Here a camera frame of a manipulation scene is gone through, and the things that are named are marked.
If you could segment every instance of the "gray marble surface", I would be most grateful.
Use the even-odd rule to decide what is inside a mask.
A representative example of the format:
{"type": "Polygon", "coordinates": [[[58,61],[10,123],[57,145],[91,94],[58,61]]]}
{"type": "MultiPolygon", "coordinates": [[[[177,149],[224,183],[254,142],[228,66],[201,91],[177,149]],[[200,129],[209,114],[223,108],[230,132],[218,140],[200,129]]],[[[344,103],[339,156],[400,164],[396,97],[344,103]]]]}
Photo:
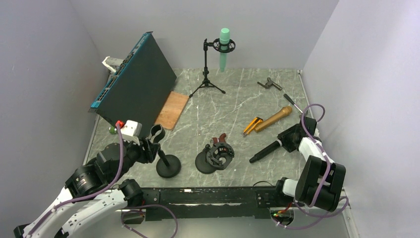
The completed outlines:
{"type": "MultiPolygon", "coordinates": [[[[178,76],[175,92],[189,95],[203,80],[201,68],[175,69],[178,76]]],[[[142,187],[202,187],[202,186],[250,186],[260,180],[275,183],[282,177],[298,179],[305,165],[304,158],[295,151],[277,149],[266,158],[250,164],[253,155],[272,143],[278,133],[299,122],[299,111],[293,107],[290,116],[267,129],[242,137],[245,127],[254,117],[269,118],[282,107],[290,105],[283,97],[287,93],[301,108],[307,106],[305,94],[294,69],[226,69],[210,70],[212,83],[226,91],[222,94],[214,88],[200,89],[187,103],[175,129],[166,131],[161,141],[166,154],[176,155],[182,163],[181,172],[174,178],[164,179],[156,173],[156,162],[135,164],[121,181],[135,179],[142,187]],[[267,77],[283,87],[264,89],[257,81],[267,77]],[[227,143],[235,157],[226,170],[211,175],[200,173],[194,164],[196,155],[212,137],[227,134],[227,143]]],[[[108,144],[117,142],[117,135],[109,133],[109,123],[100,119],[89,153],[89,159],[108,144]]]]}

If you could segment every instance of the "wooden block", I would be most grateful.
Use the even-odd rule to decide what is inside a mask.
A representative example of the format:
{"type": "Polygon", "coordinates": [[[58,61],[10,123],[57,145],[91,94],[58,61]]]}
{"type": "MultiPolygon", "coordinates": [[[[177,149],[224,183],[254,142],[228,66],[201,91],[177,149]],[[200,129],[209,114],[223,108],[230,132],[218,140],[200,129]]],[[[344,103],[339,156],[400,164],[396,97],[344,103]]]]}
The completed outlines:
{"type": "Polygon", "coordinates": [[[187,105],[188,99],[187,95],[170,92],[155,124],[161,124],[163,128],[173,130],[185,105],[187,105]]]}

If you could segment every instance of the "round base stand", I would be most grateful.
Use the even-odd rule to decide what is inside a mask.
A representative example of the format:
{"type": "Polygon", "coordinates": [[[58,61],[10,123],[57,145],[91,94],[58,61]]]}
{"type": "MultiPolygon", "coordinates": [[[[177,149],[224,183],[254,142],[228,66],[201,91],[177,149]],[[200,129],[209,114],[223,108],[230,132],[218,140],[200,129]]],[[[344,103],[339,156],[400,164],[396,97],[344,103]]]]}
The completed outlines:
{"type": "Polygon", "coordinates": [[[203,174],[209,175],[216,171],[215,167],[210,166],[206,160],[206,152],[200,152],[196,157],[196,168],[203,174]]]}
{"type": "Polygon", "coordinates": [[[159,159],[156,163],[156,171],[162,178],[172,178],[181,171],[181,161],[174,155],[166,155],[166,159],[169,162],[169,167],[165,165],[162,159],[159,159]]]}

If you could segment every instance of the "green object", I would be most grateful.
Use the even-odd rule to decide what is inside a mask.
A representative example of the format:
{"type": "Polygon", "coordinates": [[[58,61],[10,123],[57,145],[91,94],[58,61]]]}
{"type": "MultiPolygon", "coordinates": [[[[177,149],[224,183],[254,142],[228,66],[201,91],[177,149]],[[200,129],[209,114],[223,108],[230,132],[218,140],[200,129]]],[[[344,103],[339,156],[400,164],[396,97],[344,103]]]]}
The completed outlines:
{"type": "MultiPolygon", "coordinates": [[[[230,40],[230,30],[227,28],[222,28],[220,31],[219,41],[221,44],[228,44],[230,40]]],[[[220,47],[221,50],[226,50],[227,46],[220,47]]],[[[219,59],[219,68],[221,72],[224,72],[224,68],[226,68],[226,58],[227,53],[220,53],[219,59]]]]}
{"type": "Polygon", "coordinates": [[[117,128],[115,128],[115,127],[113,127],[113,126],[110,126],[110,127],[109,127],[109,132],[110,132],[111,134],[117,134],[117,128]]]}

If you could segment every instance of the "microphone stand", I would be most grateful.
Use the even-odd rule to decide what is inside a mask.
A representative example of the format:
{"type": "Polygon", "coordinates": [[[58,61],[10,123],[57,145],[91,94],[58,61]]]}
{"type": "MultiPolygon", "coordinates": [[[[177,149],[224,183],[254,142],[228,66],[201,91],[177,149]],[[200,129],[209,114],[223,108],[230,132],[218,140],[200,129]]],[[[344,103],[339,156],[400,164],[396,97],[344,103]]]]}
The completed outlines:
{"type": "Polygon", "coordinates": [[[227,43],[227,44],[220,43],[219,38],[215,39],[213,42],[207,42],[207,39],[204,40],[204,44],[203,44],[203,50],[204,50],[204,71],[203,71],[203,75],[204,75],[204,80],[202,81],[202,83],[200,84],[200,86],[198,86],[198,88],[192,94],[190,94],[190,98],[193,97],[193,95],[200,88],[216,88],[220,92],[222,92],[223,94],[226,93],[225,91],[221,90],[216,85],[212,84],[210,82],[209,78],[207,78],[207,75],[209,74],[209,69],[207,68],[207,50],[208,50],[208,47],[209,46],[213,46],[213,48],[216,51],[219,51],[220,53],[229,53],[229,52],[232,52],[235,49],[235,47],[236,47],[235,42],[232,41],[232,40],[229,40],[229,43],[227,43]]]}

